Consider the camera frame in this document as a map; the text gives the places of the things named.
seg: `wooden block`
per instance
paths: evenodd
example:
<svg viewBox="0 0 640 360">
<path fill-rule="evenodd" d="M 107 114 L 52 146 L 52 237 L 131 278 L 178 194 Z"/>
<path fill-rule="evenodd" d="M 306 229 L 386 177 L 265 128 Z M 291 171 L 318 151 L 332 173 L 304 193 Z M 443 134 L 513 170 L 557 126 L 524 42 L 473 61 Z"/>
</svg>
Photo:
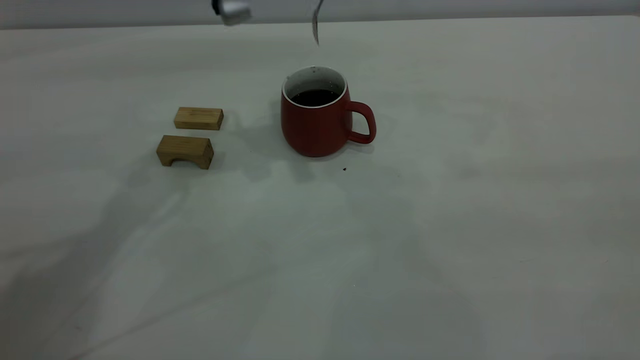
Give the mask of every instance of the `wooden block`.
<svg viewBox="0 0 640 360">
<path fill-rule="evenodd" d="M 222 109 L 179 108 L 173 123 L 176 129 L 220 130 Z"/>
<path fill-rule="evenodd" d="M 175 160 L 187 160 L 208 169 L 213 159 L 213 148 L 207 138 L 164 135 L 156 154 L 166 167 L 170 167 Z"/>
</svg>

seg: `mug rim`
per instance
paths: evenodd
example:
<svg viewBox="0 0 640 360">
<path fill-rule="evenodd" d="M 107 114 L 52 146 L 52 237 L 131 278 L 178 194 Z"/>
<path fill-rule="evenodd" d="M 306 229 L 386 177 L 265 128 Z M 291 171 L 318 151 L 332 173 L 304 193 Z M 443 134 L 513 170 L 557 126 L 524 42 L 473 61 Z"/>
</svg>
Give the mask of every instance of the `mug rim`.
<svg viewBox="0 0 640 360">
<path fill-rule="evenodd" d="M 340 77 L 342 78 L 342 81 L 344 82 L 344 89 L 342 89 L 342 94 L 340 94 L 340 96 L 338 96 L 338 98 L 332 102 L 329 102 L 328 104 L 324 104 L 324 105 L 320 105 L 320 106 L 304 106 L 304 105 L 300 105 L 300 104 L 296 104 L 295 102 L 293 102 L 289 96 L 287 96 L 287 92 L 284 91 L 284 86 L 287 84 L 287 81 L 289 81 L 289 78 L 291 76 L 293 76 L 295 73 L 298 73 L 302 70 L 307 70 L 307 69 L 312 69 L 312 68 L 322 68 L 322 69 L 329 69 L 331 71 L 334 71 L 336 74 L 340 75 Z M 282 83 L 282 95 L 285 97 L 285 99 L 287 99 L 287 101 L 289 101 L 291 104 L 299 107 L 299 108 L 305 108 L 305 109 L 321 109 L 321 108 L 325 108 L 327 106 L 331 106 L 333 104 L 335 104 L 336 102 L 340 101 L 343 97 L 344 94 L 347 93 L 347 79 L 344 77 L 344 75 L 342 75 L 341 72 L 339 72 L 338 70 L 335 70 L 334 68 L 328 67 L 328 66 L 317 66 L 317 65 L 311 65 L 311 66 L 305 66 L 305 67 L 301 67 L 300 69 L 290 73 L 289 75 L 287 75 L 287 77 L 284 79 L 284 82 Z"/>
</svg>

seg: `arch-shaped wooden block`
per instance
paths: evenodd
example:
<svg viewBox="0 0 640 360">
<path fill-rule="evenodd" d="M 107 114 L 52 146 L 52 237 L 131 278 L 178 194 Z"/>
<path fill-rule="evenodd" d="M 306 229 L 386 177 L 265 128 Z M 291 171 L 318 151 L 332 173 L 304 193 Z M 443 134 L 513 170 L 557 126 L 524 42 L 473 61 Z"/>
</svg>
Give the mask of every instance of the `arch-shaped wooden block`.
<svg viewBox="0 0 640 360">
<path fill-rule="evenodd" d="M 213 159 L 213 147 L 207 138 L 164 135 L 156 154 L 162 165 L 170 167 L 175 160 L 188 160 L 208 169 Z"/>
</svg>

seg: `wall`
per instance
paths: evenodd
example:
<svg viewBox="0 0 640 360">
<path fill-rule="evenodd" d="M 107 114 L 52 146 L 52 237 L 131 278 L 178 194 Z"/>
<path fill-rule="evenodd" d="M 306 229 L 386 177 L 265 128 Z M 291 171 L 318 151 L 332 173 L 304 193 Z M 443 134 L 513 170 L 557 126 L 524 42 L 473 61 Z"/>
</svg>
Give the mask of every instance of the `wall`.
<svg viewBox="0 0 640 360">
<path fill-rule="evenodd" d="M 252 0 L 255 22 L 306 22 L 317 0 Z M 326 0 L 321 21 L 604 15 L 640 0 Z M 210 0 L 2 0 L 0 28 L 212 24 Z"/>
</svg>

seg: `coffee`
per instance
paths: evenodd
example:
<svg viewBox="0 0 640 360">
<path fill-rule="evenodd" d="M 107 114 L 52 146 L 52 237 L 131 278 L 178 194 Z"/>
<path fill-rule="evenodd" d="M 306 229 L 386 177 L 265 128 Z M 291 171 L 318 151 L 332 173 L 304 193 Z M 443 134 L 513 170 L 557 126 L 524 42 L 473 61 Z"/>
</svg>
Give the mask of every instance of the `coffee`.
<svg viewBox="0 0 640 360">
<path fill-rule="evenodd" d="M 327 105 L 330 102 L 338 99 L 338 97 L 340 97 L 340 95 L 336 94 L 335 92 L 317 89 L 301 92 L 300 94 L 294 96 L 291 101 L 295 102 L 298 105 L 315 107 Z"/>
</svg>

